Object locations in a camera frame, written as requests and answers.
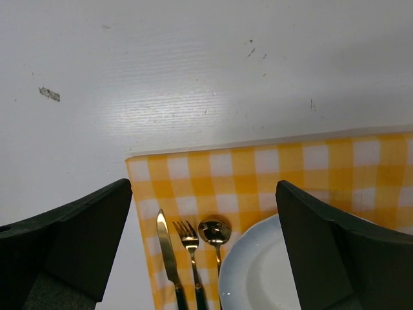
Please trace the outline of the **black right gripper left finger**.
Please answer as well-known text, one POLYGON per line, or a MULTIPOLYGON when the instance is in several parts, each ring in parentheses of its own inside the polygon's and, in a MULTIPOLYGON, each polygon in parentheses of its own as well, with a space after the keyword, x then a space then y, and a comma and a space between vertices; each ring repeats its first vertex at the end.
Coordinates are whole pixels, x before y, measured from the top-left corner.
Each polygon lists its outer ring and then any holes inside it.
POLYGON ((132 199, 128 179, 1 226, 1 309, 95 309, 132 199))

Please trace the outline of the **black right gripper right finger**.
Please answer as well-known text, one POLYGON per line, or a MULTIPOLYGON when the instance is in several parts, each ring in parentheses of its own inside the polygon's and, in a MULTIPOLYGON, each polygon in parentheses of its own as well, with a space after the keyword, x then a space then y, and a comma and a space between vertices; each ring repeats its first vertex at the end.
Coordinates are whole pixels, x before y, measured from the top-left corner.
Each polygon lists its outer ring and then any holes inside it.
POLYGON ((412 236, 337 209, 288 181, 279 220, 302 309, 412 309, 412 236))

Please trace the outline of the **white plate blue rim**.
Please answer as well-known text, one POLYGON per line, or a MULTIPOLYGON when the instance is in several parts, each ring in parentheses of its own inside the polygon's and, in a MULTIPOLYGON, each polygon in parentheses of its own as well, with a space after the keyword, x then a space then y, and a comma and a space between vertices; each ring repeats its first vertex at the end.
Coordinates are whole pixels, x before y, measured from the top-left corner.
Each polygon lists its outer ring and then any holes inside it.
POLYGON ((300 309, 278 215, 249 228, 226 255, 219 275, 223 309, 300 309))

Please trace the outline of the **yellow checkered cloth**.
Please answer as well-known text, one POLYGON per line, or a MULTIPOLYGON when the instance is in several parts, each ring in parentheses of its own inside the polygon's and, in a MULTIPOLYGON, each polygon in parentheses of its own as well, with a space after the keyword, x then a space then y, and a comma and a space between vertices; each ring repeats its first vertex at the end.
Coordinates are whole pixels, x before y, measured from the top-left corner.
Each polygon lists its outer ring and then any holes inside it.
POLYGON ((276 185, 287 180, 337 208, 412 232, 412 135, 387 134, 256 147, 136 156, 126 161, 156 309, 175 309, 174 286, 157 237, 163 211, 188 306, 196 308, 188 252, 173 223, 212 214, 232 226, 226 254, 251 226, 274 215, 276 185))

